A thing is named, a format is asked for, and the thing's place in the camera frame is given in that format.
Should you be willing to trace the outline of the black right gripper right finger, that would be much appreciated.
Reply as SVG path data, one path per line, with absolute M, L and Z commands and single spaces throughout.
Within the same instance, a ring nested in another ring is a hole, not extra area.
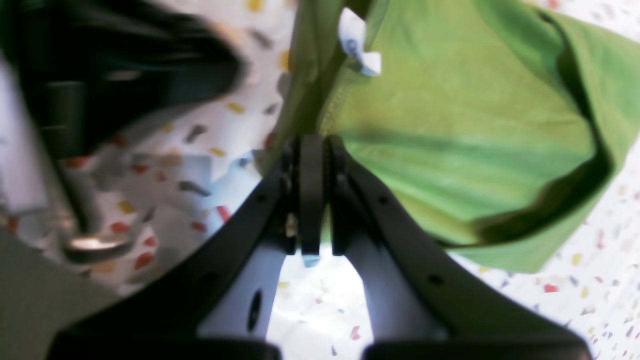
M 582 337 L 466 271 L 337 136 L 325 141 L 333 253 L 365 290 L 363 360 L 590 360 Z

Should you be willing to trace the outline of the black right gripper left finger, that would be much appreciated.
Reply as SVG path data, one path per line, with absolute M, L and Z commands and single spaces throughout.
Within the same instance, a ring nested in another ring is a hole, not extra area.
M 49 360 L 281 360 L 266 341 L 284 260 L 320 251 L 323 138 L 290 142 L 237 212 L 141 291 L 59 331 Z

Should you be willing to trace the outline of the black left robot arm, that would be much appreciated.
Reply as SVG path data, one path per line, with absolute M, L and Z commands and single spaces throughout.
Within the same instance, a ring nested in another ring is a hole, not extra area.
M 1 48 L 54 163 L 153 112 L 226 95 L 247 72 L 203 17 L 153 0 L 3 0 Z

